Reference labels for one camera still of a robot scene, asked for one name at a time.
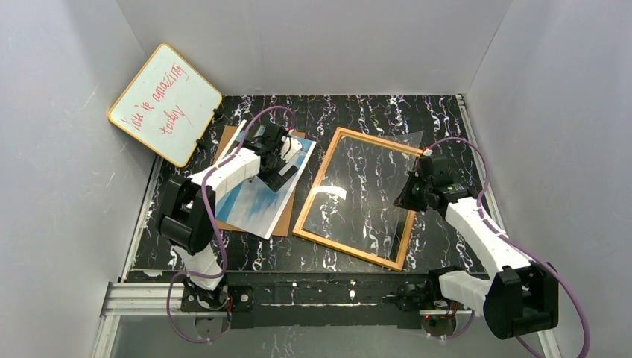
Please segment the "building photo print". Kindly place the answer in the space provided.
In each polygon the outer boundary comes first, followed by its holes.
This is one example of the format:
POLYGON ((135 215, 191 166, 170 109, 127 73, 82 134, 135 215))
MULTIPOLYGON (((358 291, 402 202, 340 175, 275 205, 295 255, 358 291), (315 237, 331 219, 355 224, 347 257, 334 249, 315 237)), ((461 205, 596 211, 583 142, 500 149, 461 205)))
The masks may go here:
POLYGON ((297 137, 302 148, 282 169, 286 172, 296 166, 297 173, 277 192, 258 177, 236 186, 215 205, 220 229, 243 231, 262 239, 289 234, 295 188, 316 145, 304 133, 297 133, 297 137))

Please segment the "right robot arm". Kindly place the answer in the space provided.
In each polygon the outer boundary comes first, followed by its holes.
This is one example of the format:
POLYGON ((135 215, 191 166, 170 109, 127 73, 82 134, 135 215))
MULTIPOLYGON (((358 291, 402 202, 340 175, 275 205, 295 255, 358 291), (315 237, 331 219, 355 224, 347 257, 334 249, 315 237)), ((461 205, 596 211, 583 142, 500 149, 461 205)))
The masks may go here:
POLYGON ((422 304, 463 304, 483 316, 499 339, 557 327, 558 281, 544 265, 501 238, 476 191, 455 181, 445 156, 419 156, 394 205, 438 212, 465 239, 488 276, 483 280, 457 266, 431 270, 419 289, 422 304))

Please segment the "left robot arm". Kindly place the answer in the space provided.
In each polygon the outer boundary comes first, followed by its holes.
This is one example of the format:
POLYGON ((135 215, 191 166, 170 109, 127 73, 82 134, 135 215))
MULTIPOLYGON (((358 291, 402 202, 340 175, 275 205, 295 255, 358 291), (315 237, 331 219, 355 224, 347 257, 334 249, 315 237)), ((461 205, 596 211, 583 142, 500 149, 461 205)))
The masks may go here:
POLYGON ((215 290, 227 270, 226 247, 216 221, 217 202, 251 178, 278 192, 297 175, 291 161, 303 152, 303 144, 291 133, 278 125, 249 125, 238 145, 214 165, 168 181, 157 230, 177 249, 185 274, 196 287, 215 290))

